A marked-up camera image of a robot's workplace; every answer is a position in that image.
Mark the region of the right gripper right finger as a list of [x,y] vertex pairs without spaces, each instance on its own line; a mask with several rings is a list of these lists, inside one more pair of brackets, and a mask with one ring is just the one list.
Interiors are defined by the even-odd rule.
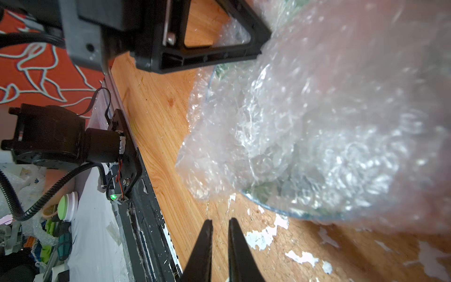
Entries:
[[229,221],[229,281],[265,282],[236,218]]

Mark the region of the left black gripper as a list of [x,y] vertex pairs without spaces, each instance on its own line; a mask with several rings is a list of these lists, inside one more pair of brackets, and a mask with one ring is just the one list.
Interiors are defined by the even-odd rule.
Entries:
[[247,43],[185,44],[190,1],[58,1],[66,51],[80,67],[106,72],[130,52],[136,68],[157,74],[256,59],[271,31],[246,1],[217,1],[247,31]]

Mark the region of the pink bubble wrap sheet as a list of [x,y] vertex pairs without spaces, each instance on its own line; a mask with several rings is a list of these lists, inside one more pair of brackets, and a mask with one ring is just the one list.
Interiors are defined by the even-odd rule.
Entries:
[[272,36],[255,60],[199,70],[184,186],[326,224],[449,232],[451,3],[251,6]]

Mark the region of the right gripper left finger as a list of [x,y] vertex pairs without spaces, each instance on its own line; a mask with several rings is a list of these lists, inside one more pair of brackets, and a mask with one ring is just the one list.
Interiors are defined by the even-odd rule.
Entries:
[[213,247],[213,223],[206,220],[198,235],[180,282],[210,282]]

